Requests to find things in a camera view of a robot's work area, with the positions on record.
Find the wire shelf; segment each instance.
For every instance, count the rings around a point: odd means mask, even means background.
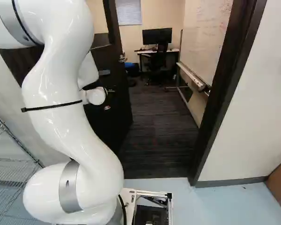
[[[33,161],[0,159],[0,224],[23,191],[29,178],[40,169]]]
[[[4,152],[8,139],[0,138],[0,145],[4,157],[0,157],[0,225],[45,225],[46,223],[34,219],[22,203],[22,193],[29,178],[43,165],[36,160],[29,150],[17,139],[0,119],[0,135],[5,133],[19,148]]]

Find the office chair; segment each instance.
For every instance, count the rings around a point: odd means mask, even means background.
[[[162,75],[161,68],[166,66],[166,56],[167,56],[168,44],[159,44],[157,47],[157,52],[153,55],[144,54],[143,56],[148,58],[148,63],[145,63],[147,69],[149,69],[150,74],[146,85],[150,85],[152,81],[157,81],[161,84],[165,76]]]

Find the carpet floor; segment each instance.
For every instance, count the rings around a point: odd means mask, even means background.
[[[119,153],[125,178],[187,176],[199,130],[177,90],[138,81],[129,91],[134,122]]]

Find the window blinds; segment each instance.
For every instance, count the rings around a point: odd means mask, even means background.
[[[116,7],[120,26],[142,24],[141,0],[116,0]]]

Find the black monitor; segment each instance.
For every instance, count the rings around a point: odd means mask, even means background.
[[[172,42],[172,28],[143,30],[142,39],[144,45],[169,44]]]

